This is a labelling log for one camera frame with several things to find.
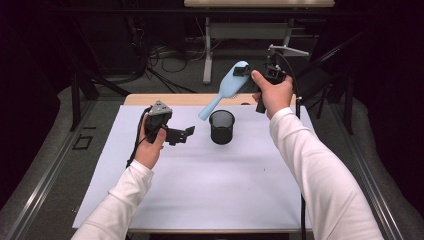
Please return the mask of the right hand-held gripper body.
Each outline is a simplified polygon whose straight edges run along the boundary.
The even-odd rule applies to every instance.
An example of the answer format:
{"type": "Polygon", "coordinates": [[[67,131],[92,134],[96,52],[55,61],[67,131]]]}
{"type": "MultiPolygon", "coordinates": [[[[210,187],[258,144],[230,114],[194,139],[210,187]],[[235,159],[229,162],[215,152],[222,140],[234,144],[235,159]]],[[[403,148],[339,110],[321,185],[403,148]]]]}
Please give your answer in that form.
{"type": "Polygon", "coordinates": [[[266,60],[265,74],[255,71],[256,111],[263,114],[275,114],[290,107],[293,96],[297,94],[296,80],[290,74],[291,66],[285,57],[274,51],[266,60]]]}

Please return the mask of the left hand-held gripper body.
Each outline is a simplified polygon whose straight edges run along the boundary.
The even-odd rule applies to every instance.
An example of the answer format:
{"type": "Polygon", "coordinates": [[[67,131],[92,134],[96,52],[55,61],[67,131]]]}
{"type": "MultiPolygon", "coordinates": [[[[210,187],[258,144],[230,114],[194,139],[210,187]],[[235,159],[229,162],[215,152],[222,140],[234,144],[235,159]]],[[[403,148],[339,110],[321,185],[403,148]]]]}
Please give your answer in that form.
{"type": "Polygon", "coordinates": [[[145,122],[146,140],[153,143],[161,128],[167,132],[165,141],[169,144],[169,137],[177,134],[175,129],[167,126],[168,121],[172,118],[172,109],[161,101],[156,101],[148,111],[148,119],[145,122]]]}

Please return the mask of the light blue hairbrush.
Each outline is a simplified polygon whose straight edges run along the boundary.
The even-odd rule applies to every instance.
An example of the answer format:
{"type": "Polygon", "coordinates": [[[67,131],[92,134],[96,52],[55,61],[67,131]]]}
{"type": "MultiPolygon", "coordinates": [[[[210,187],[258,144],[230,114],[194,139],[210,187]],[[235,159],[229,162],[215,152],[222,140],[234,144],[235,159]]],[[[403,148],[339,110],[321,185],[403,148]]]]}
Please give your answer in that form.
{"type": "Polygon", "coordinates": [[[198,114],[198,117],[201,120],[206,120],[222,99],[232,98],[248,81],[250,75],[242,77],[233,75],[233,70],[235,67],[244,67],[246,65],[249,66],[246,61],[239,61],[235,63],[229,72],[224,76],[220,83],[220,88],[217,95],[198,114]]]}

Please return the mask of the black mesh pen holder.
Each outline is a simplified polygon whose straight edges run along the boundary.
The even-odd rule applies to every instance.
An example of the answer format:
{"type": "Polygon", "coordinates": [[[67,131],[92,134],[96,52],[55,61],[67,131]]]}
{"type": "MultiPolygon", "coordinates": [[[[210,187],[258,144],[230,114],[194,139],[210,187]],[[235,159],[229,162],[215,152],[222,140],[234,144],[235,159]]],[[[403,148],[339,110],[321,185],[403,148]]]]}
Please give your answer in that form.
{"type": "Polygon", "coordinates": [[[209,116],[211,140],[219,145],[228,144],[233,138],[234,115],[227,110],[216,110],[209,116]]]}

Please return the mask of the person's right hand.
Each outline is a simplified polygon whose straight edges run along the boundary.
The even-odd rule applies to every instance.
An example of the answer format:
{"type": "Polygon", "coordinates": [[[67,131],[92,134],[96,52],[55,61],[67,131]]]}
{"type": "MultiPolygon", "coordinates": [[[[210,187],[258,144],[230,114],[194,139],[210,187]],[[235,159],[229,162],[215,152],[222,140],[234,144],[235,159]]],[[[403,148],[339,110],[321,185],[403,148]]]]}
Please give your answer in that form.
{"type": "Polygon", "coordinates": [[[260,92],[252,95],[253,99],[258,102],[263,101],[266,108],[266,115],[271,119],[279,110],[287,108],[291,105],[293,96],[293,79],[286,76],[285,80],[279,84],[273,85],[257,70],[251,72],[254,83],[261,89],[260,92]]]}

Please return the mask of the person's left hand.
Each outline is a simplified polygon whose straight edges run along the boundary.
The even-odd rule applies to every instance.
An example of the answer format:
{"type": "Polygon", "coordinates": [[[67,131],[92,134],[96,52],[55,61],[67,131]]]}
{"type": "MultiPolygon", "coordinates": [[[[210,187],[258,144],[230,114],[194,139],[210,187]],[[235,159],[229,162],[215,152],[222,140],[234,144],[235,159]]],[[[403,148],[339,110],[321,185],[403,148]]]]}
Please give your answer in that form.
{"type": "Polygon", "coordinates": [[[152,170],[159,159],[160,151],[163,148],[167,132],[161,128],[156,136],[155,141],[153,143],[147,142],[145,134],[145,122],[147,119],[148,115],[145,115],[142,121],[141,129],[139,131],[139,139],[134,159],[146,168],[152,170]]]}

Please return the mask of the white metal-legged desk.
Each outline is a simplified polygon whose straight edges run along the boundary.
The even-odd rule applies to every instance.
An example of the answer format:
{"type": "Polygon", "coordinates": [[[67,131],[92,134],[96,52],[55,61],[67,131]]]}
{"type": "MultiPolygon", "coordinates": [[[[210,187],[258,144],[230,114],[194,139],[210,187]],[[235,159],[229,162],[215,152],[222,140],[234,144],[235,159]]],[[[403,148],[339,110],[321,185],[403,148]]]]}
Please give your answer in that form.
{"type": "MultiPolygon", "coordinates": [[[[334,0],[184,0],[190,10],[320,10],[334,5],[334,0]]],[[[289,56],[308,56],[306,51],[289,47],[293,29],[294,18],[287,16],[271,23],[216,22],[206,17],[203,83],[210,84],[212,80],[212,39],[281,40],[279,47],[289,56]]]]}

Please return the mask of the black folding chair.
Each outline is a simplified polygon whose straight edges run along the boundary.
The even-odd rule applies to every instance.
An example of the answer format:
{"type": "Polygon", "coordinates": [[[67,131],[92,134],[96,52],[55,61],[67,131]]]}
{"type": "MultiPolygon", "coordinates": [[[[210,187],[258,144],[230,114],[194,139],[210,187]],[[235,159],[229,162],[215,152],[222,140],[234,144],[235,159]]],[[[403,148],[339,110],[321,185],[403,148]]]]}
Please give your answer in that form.
{"type": "Polygon", "coordinates": [[[331,84],[333,76],[324,70],[324,65],[334,56],[334,52],[324,54],[295,73],[283,54],[275,52],[267,57],[265,78],[271,84],[279,84],[286,76],[291,76],[294,80],[296,95],[307,100],[321,90],[326,91],[326,88],[331,84]]]}

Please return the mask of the white table mat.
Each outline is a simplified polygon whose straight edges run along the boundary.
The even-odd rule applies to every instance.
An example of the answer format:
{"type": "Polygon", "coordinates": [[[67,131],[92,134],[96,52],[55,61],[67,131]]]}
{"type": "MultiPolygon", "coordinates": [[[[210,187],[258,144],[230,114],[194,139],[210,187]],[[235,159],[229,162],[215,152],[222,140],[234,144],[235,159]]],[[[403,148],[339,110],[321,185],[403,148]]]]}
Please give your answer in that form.
{"type": "Polygon", "coordinates": [[[299,188],[254,107],[235,117],[226,145],[211,140],[198,106],[176,106],[170,127],[193,127],[183,144],[166,145],[150,190],[129,228],[139,232],[289,232],[308,226],[299,188]]]}

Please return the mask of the black metal stand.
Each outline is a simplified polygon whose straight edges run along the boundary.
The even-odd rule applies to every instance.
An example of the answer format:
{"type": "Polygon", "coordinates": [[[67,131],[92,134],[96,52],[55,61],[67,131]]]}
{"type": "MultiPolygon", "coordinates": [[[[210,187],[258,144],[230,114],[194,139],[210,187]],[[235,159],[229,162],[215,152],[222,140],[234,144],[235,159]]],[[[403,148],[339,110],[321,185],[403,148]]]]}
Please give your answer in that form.
{"type": "Polygon", "coordinates": [[[353,105],[354,80],[351,75],[346,79],[346,91],[344,102],[344,126],[349,134],[353,134],[352,129],[352,105],[353,105]]]}
{"type": "Polygon", "coordinates": [[[130,94],[129,91],[124,90],[123,88],[104,78],[102,75],[94,73],[91,70],[76,72],[71,77],[71,100],[73,117],[71,131],[74,131],[77,128],[82,119],[80,93],[83,93],[83,95],[89,101],[96,101],[100,96],[98,90],[95,87],[96,83],[99,83],[100,85],[103,85],[124,97],[130,94]]]}

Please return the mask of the metal floor rail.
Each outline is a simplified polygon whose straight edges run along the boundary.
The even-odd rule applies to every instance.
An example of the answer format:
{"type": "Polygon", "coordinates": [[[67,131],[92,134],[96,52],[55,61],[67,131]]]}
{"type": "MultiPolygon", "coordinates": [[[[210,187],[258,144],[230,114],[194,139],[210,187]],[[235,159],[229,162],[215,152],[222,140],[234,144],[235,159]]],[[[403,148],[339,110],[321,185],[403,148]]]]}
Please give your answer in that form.
{"type": "Polygon", "coordinates": [[[378,216],[378,222],[383,228],[383,232],[387,240],[404,240],[404,237],[389,209],[389,206],[383,197],[377,182],[375,181],[367,161],[360,151],[360,148],[353,135],[350,135],[343,122],[343,113],[339,106],[330,104],[333,115],[335,116],[337,125],[347,142],[348,148],[355,160],[356,169],[360,175],[367,195],[372,205],[372,209],[378,216]]]}
{"type": "Polygon", "coordinates": [[[82,125],[90,117],[96,101],[87,101],[76,127],[72,127],[72,107],[65,101],[52,129],[43,142],[23,179],[0,211],[0,240],[22,240],[50,189],[56,181],[67,154],[82,125]]]}

